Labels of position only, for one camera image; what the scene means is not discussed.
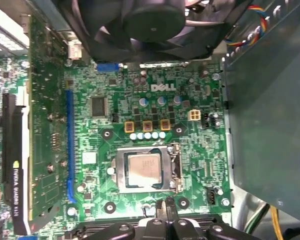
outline pcie slot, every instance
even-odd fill
[[[75,122],[74,122],[74,93],[66,90],[66,128],[68,144],[68,178],[66,181],[67,197],[72,203],[75,199]]]

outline screw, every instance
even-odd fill
[[[222,227],[220,227],[219,225],[214,225],[212,229],[215,230],[216,232],[222,232],[223,230]]]
[[[119,228],[120,231],[127,231],[129,229],[129,227],[127,225],[121,225],[121,227]]]
[[[174,189],[174,188],[176,187],[175,182],[174,182],[174,181],[170,181],[170,182],[169,182],[169,187],[170,187],[171,189]]]
[[[222,203],[223,206],[226,206],[226,207],[230,205],[230,201],[229,201],[228,198],[222,199],[221,203]]]
[[[166,148],[166,150],[168,151],[168,153],[173,153],[174,152],[174,147],[173,146],[168,146],[167,148]]]
[[[160,225],[160,224],[162,224],[162,222],[159,219],[155,219],[155,220],[153,220],[153,224]]]
[[[64,64],[66,67],[71,67],[72,65],[72,59],[68,58],[66,61],[65,61],[65,64]]]
[[[183,219],[179,220],[178,223],[179,223],[181,226],[187,225],[186,220],[183,220]]]
[[[276,201],[276,203],[277,203],[279,206],[283,206],[283,205],[284,205],[284,202],[281,201],[280,199],[278,199],[278,200]]]

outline cpu cooler fan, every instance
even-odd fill
[[[96,62],[116,63],[207,58],[252,2],[52,1]]]

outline cable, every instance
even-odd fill
[[[284,240],[290,240],[300,235],[300,227],[288,228],[282,234]]]
[[[266,202],[263,202],[255,211],[255,213],[251,216],[249,221],[246,223],[244,231],[248,234],[252,234],[269,211],[269,208],[270,205]]]
[[[260,17],[260,29],[258,34],[254,34],[254,37],[252,37],[251,39],[248,39],[246,41],[232,41],[230,39],[225,39],[224,41],[226,42],[226,44],[228,44],[229,46],[234,46],[234,47],[242,47],[242,46],[251,46],[253,44],[255,44],[261,37],[263,37],[263,35],[265,34],[265,32],[268,29],[268,23],[266,20],[267,14],[266,11],[258,6],[258,5],[250,5],[248,7],[249,10],[253,10],[256,13],[258,13],[259,17]]]
[[[280,225],[279,225],[278,209],[274,206],[271,206],[270,209],[271,209],[271,218],[272,218],[273,229],[274,229],[276,238],[277,238],[277,240],[284,240],[284,238],[282,237],[282,232],[281,232]]]
[[[147,219],[148,216],[147,216],[147,210],[145,207],[142,208],[142,213],[143,213],[144,218]]]
[[[246,222],[245,226],[244,226],[244,229],[247,229],[247,227],[251,224],[251,222],[254,220],[254,218],[260,214],[262,208],[265,207],[267,203],[266,202],[262,202],[259,207],[255,210],[254,214],[249,218],[249,220]]]

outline integrated circuit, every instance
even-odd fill
[[[180,155],[178,143],[118,148],[111,177],[120,193],[179,193],[183,191]]]
[[[91,97],[91,116],[105,118],[108,115],[108,101],[105,96]]]
[[[127,157],[126,173],[129,186],[152,186],[162,183],[161,156],[153,154],[131,154]]]

